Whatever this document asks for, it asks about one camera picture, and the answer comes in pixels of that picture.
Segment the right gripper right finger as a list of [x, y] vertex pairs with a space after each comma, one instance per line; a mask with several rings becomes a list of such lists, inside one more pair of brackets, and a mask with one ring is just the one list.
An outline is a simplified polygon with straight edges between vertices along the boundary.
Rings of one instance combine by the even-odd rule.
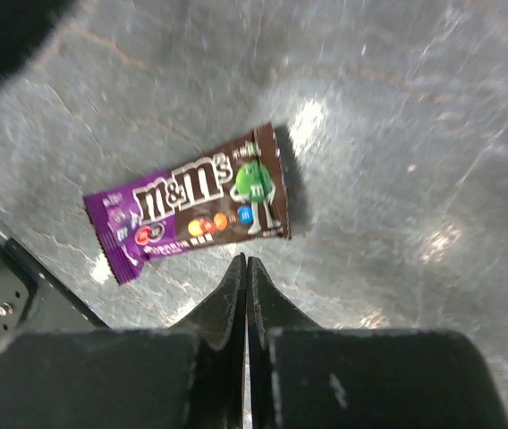
[[259, 258], [249, 257], [247, 326], [252, 426], [275, 428], [269, 332], [273, 328], [318, 329], [320, 325], [276, 288]]

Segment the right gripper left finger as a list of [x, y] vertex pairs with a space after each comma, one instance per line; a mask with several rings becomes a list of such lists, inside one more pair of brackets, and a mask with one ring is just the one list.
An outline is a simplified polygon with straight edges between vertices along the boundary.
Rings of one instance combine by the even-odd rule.
[[187, 428], [241, 428], [246, 324], [246, 257], [229, 264], [218, 286], [172, 326], [199, 337]]

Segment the brown purple candy bag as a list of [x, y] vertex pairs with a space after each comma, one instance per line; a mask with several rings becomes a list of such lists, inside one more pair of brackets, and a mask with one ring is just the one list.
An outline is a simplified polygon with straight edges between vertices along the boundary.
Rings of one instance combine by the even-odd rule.
[[120, 284], [147, 262], [248, 240], [291, 238], [284, 168], [266, 123], [171, 170], [83, 198]]

